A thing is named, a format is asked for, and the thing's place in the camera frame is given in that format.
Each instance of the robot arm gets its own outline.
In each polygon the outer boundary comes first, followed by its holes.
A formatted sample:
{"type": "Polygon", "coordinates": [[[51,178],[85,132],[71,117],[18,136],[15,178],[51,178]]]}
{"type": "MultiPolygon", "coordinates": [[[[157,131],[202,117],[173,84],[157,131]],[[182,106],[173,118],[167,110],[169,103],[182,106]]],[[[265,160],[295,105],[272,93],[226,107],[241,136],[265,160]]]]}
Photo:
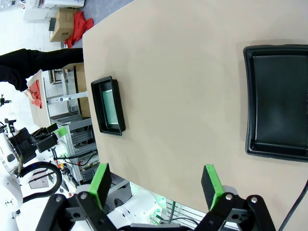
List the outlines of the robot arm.
{"type": "Polygon", "coordinates": [[[57,144],[59,137],[66,134],[66,129],[58,129],[56,125],[48,128],[40,128],[33,134],[29,134],[26,128],[20,131],[13,126],[16,120],[5,119],[7,125],[0,126],[0,204],[7,212],[2,216],[2,224],[8,230],[17,231],[16,211],[24,202],[38,197],[46,197],[54,194],[61,185],[62,175],[53,164],[37,162],[22,168],[22,165],[36,157],[36,150],[40,153],[57,144]],[[51,169],[57,176],[54,187],[46,192],[34,193],[23,198],[19,177],[31,175],[34,170],[40,168],[51,169]]]}

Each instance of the hand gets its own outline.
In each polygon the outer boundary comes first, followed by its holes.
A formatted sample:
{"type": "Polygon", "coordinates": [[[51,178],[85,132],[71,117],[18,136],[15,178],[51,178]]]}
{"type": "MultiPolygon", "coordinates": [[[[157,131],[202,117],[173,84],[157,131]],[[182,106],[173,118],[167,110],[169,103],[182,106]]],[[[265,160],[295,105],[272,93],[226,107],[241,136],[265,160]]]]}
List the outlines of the hand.
{"type": "Polygon", "coordinates": [[[32,97],[32,94],[30,92],[30,90],[28,89],[26,92],[25,92],[25,95],[32,101],[34,101],[34,98],[32,97]]]}

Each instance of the white machine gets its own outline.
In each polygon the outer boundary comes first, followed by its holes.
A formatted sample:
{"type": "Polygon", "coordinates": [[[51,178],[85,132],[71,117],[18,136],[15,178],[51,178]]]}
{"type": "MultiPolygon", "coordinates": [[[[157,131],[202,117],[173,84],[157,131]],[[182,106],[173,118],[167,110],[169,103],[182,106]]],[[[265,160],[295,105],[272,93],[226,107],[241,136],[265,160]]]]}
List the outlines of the white machine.
{"type": "Polygon", "coordinates": [[[35,135],[30,135],[25,128],[16,130],[13,127],[14,122],[16,120],[6,119],[8,125],[0,125],[0,204],[7,211],[3,227],[10,231],[18,231],[15,218],[24,202],[54,194],[62,182],[57,166],[48,162],[35,162],[39,159],[35,151],[44,152],[54,146],[59,134],[49,133],[47,128],[41,128],[35,135]],[[34,193],[24,198],[20,185],[28,184],[36,174],[34,170],[40,168],[50,169],[56,174],[55,185],[46,192],[34,193]]]}
{"type": "Polygon", "coordinates": [[[53,7],[72,7],[72,8],[80,8],[85,4],[84,0],[44,0],[44,4],[41,8],[53,8],[53,7]]]}

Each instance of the table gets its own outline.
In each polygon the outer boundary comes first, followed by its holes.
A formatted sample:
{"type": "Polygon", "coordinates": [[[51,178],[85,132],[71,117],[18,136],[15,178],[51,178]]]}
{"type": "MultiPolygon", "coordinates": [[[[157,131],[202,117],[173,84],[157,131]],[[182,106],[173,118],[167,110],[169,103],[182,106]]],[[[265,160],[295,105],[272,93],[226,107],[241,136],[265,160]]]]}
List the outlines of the table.
{"type": "MultiPolygon", "coordinates": [[[[245,153],[243,48],[307,44],[308,2],[136,0],[83,36],[90,112],[101,162],[148,190],[207,211],[204,164],[242,198],[261,195],[278,228],[308,164],[245,153]],[[127,130],[99,132],[90,84],[119,82],[127,130]]],[[[304,230],[308,196],[285,230],[304,230]]]]}
{"type": "Polygon", "coordinates": [[[50,118],[49,118],[49,112],[47,103],[45,100],[45,83],[44,79],[42,77],[42,71],[40,70],[37,72],[27,83],[28,87],[35,83],[35,81],[38,80],[39,82],[39,92],[40,92],[40,98],[42,100],[42,108],[40,109],[38,106],[31,103],[30,100],[30,109],[31,114],[33,118],[33,122],[35,125],[37,125],[39,128],[46,128],[50,125],[50,118]]]}

